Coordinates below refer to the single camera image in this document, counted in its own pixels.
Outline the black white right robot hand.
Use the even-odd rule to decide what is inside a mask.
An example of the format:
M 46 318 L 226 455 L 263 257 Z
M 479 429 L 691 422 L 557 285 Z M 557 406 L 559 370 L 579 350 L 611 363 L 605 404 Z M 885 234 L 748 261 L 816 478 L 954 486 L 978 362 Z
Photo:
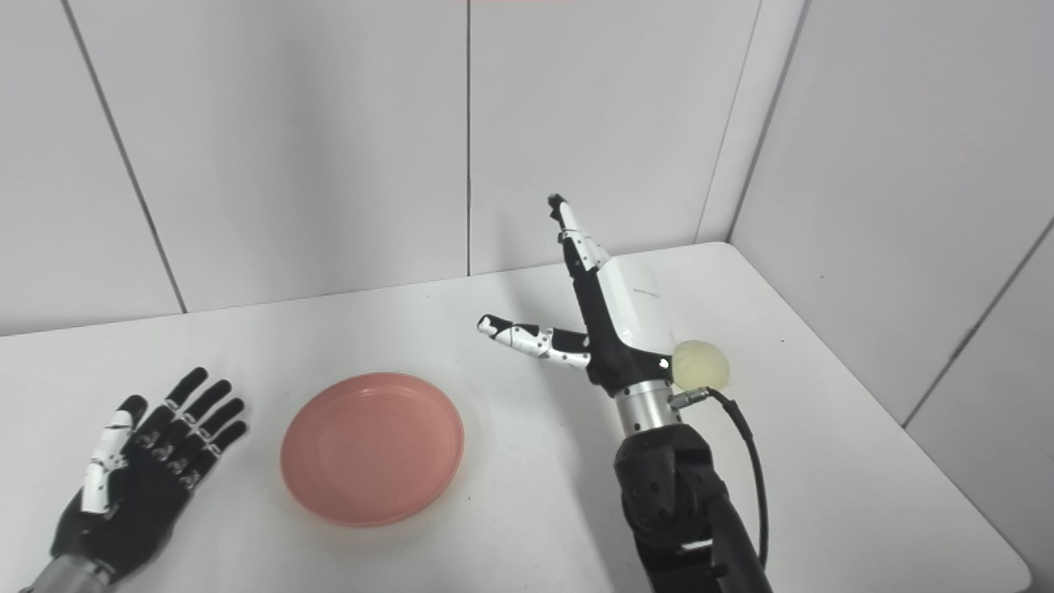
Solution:
M 567 199 L 547 198 L 575 292 L 584 333 L 483 315 L 479 333 L 539 360 L 586 371 L 611 397 L 647 381 L 674 380 L 674 330 L 651 271 L 612 256 L 583 228 Z

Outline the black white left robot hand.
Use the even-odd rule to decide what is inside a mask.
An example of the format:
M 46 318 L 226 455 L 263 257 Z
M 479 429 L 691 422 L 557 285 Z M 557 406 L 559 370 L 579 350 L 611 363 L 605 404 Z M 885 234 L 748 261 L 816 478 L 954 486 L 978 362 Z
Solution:
M 106 585 L 145 567 L 226 451 L 247 434 L 245 408 L 230 381 L 208 383 L 203 367 L 189 371 L 161 404 L 128 395 L 91 451 L 50 557 L 86 564 Z

